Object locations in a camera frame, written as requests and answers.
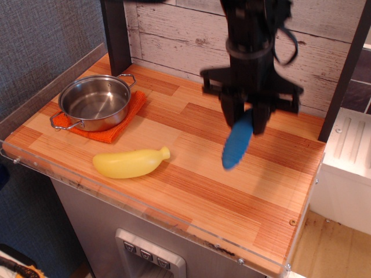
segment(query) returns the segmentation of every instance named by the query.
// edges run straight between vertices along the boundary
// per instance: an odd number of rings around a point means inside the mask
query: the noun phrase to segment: control panel
[[[126,230],[117,229],[116,243],[123,267],[130,278],[149,277],[149,272],[158,271],[156,266],[168,273],[166,277],[187,277],[186,262],[182,257],[146,239]]]

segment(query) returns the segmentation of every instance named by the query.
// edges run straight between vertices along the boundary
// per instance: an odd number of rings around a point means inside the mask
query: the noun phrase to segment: wooden countertop
[[[276,111],[264,135],[254,137],[241,163],[221,165],[230,128],[217,97],[202,85],[132,65],[146,104],[116,142],[56,132],[49,118],[57,98],[3,144],[9,156],[51,177],[129,210],[174,233],[275,276],[286,265],[325,144],[317,141],[323,119]],[[104,56],[81,77],[110,74]],[[102,152],[160,149],[171,158],[149,175],[113,180],[100,175],[92,157]]]

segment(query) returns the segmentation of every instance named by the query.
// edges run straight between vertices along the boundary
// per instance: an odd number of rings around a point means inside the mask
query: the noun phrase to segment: pot rim
[[[94,119],[91,119],[91,118],[79,118],[79,117],[76,117],[76,116],[72,116],[71,114],[67,113],[66,110],[64,109],[64,107],[62,107],[61,105],[61,102],[62,102],[62,98],[71,90],[73,89],[74,87],[76,87],[77,85],[81,84],[81,83],[84,83],[85,81],[88,81],[90,79],[98,79],[98,80],[113,80],[115,82],[119,82],[122,86],[125,87],[125,89],[127,90],[128,92],[128,101],[127,103],[119,110],[107,115],[107,116],[104,116],[104,117],[101,117],[101,118],[94,118]],[[86,77],[83,77],[83,78],[80,78],[80,79],[77,79],[73,82],[71,82],[69,85],[67,85],[63,90],[62,92],[59,94],[59,97],[58,97],[58,105],[59,105],[59,108],[63,111],[63,113],[68,116],[69,118],[72,118],[72,119],[75,119],[75,120],[83,120],[83,121],[96,121],[96,120],[105,120],[109,117],[112,117],[118,113],[120,113],[122,110],[124,110],[125,108],[127,108],[129,106],[129,102],[130,102],[130,99],[132,97],[132,94],[131,94],[131,90],[130,90],[130,87],[129,85],[115,77],[115,76],[112,76],[112,75],[103,75],[103,74],[98,74],[98,75],[89,75],[89,76],[86,76]]]

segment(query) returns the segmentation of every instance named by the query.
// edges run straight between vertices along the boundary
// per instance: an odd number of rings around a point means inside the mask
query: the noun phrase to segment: gray wall
[[[0,11],[1,122],[105,39],[99,0],[8,0]],[[10,172],[0,190],[0,243],[48,277],[69,277],[85,256],[50,180],[3,157],[0,163]]]

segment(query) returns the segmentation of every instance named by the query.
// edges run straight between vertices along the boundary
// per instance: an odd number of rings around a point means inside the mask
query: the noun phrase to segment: screw
[[[290,223],[290,225],[291,226],[296,226],[296,220],[294,220],[294,219],[291,219],[290,221],[289,221],[289,223]]]

